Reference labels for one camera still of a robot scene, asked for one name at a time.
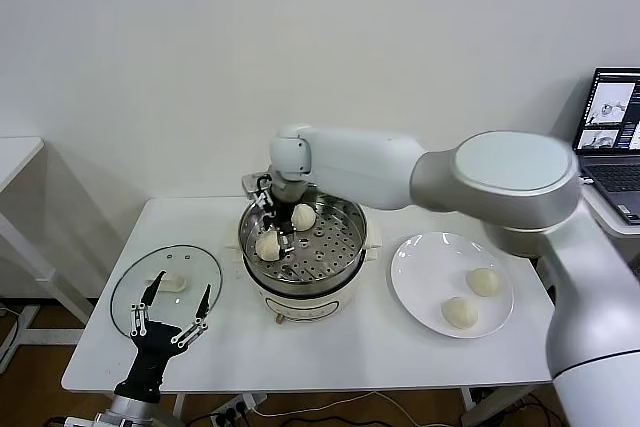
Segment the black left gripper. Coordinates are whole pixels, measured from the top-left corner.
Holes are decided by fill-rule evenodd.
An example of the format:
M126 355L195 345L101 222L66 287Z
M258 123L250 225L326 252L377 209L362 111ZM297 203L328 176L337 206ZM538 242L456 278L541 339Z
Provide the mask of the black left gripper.
M156 321L148 321L148 308L153 303L165 271L160 271L145 288L141 299L130 308L130 336L137 348L136 357L125 380L115 390L116 396L134 400L159 400L160 386L169 360L184 352L207 329L211 285L208 284L196 310L194 320L184 329Z

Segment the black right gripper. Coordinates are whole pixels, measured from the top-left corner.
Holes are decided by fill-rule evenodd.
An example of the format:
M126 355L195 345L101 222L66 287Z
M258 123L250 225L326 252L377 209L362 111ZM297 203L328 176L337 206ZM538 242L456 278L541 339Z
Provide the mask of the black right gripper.
M284 202L275 198L273 204L275 214L265 213L261 217L262 232L279 231L278 244L280 247L280 256L286 257L295 249L295 228L293 226L292 216L296 203Z

